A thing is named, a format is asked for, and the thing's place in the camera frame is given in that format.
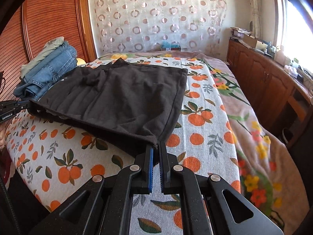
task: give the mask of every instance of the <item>bedspread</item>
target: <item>bedspread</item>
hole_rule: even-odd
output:
[[[225,108],[208,67],[196,59],[123,57],[128,62],[188,69],[181,114],[166,145],[180,164],[196,174],[216,173],[240,191],[236,149]],[[97,60],[95,68],[118,59]],[[37,199],[53,211],[95,174],[117,174],[134,159],[79,128],[19,113],[6,131],[6,144],[19,174]],[[163,195],[159,166],[153,192],[135,195],[130,234],[182,234],[180,198]]]
[[[142,53],[122,56],[143,56]],[[234,135],[241,193],[284,234],[292,234],[309,211],[306,191],[287,148],[266,131],[226,64],[199,52],[153,52],[146,56],[192,57],[205,62],[217,87],[229,130]]]

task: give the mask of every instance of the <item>stack of folded clothes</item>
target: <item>stack of folded clothes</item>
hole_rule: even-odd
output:
[[[39,100],[60,78],[77,66],[77,52],[64,37],[45,44],[43,50],[21,67],[21,82],[13,94],[22,100]]]

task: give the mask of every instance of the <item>metal bolt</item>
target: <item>metal bolt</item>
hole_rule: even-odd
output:
[[[182,171],[182,170],[183,170],[183,167],[182,167],[181,165],[175,165],[175,166],[173,167],[173,169],[174,169],[175,171]]]
[[[132,165],[132,166],[129,167],[129,168],[130,168],[130,170],[132,170],[132,171],[138,171],[138,170],[140,169],[140,167],[139,167],[138,165],[136,165],[136,164]]]
[[[98,182],[101,182],[102,180],[102,176],[101,175],[95,175],[92,177],[92,181],[98,183]]]
[[[221,177],[217,174],[211,175],[211,180],[214,182],[219,182],[221,180]]]

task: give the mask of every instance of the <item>box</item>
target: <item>box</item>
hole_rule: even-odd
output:
[[[262,43],[261,41],[258,41],[246,34],[244,35],[243,41],[255,49],[262,50],[264,48],[267,48],[267,44]]]

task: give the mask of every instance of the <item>window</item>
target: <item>window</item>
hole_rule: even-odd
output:
[[[288,0],[277,0],[276,45],[284,46],[284,54],[291,60],[297,58],[299,64],[313,72],[313,33],[302,15]]]

